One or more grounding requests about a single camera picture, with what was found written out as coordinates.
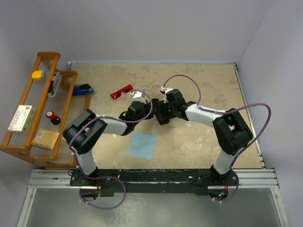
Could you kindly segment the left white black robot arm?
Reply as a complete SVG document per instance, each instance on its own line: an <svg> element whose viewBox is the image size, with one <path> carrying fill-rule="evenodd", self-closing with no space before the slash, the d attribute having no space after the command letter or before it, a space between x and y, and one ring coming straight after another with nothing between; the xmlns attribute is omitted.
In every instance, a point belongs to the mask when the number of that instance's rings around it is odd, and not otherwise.
<svg viewBox="0 0 303 227"><path fill-rule="evenodd" d="M134 131L140 121L151 119L154 113L153 101L133 101L127 111L117 118L99 116L90 109L84 110L62 134L82 172L81 180L86 185L93 185L97 181L98 168L92 149L102 134L126 136Z"/></svg>

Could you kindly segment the black sunglasses case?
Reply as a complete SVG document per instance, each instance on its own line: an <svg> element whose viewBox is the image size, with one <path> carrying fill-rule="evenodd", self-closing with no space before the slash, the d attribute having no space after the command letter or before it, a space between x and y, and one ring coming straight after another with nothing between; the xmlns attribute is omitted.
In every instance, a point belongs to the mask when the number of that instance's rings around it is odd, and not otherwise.
<svg viewBox="0 0 303 227"><path fill-rule="evenodd" d="M164 101L160 101L157 98L152 99L153 113L156 116L160 125L168 124L170 119L169 115L169 104Z"/></svg>

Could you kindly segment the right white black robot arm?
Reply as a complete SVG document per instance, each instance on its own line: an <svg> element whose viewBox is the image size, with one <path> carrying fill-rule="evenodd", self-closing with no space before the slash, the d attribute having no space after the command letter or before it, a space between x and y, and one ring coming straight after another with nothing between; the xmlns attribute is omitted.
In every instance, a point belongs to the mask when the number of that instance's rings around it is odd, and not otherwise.
<svg viewBox="0 0 303 227"><path fill-rule="evenodd" d="M253 139L252 132L241 114L234 108L229 111L216 111L193 101L186 102L178 89L162 87L160 92L164 95L164 100L157 104L156 117L161 125L177 117L202 123L215 130L221 151L210 168L210 178L216 185L223 184L231 171L236 154Z"/></svg>

